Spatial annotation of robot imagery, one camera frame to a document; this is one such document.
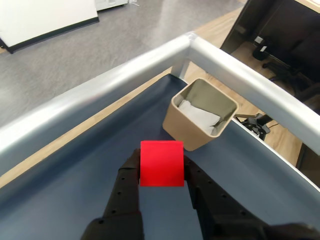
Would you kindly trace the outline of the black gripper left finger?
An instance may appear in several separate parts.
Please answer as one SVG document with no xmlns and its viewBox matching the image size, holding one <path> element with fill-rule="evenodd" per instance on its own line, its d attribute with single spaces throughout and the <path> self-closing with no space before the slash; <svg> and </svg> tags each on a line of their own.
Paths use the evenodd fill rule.
<svg viewBox="0 0 320 240">
<path fill-rule="evenodd" d="M 143 240 L 139 203 L 140 150 L 119 168 L 103 215 L 91 221 L 82 240 Z"/>
</svg>

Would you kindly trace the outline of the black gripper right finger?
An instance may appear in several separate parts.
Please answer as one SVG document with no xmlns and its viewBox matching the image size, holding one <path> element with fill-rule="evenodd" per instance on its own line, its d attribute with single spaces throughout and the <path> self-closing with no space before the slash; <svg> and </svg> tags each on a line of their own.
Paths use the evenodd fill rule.
<svg viewBox="0 0 320 240">
<path fill-rule="evenodd" d="M 268 224 L 242 206 L 186 155 L 184 180 L 204 240 L 267 239 Z"/>
</svg>

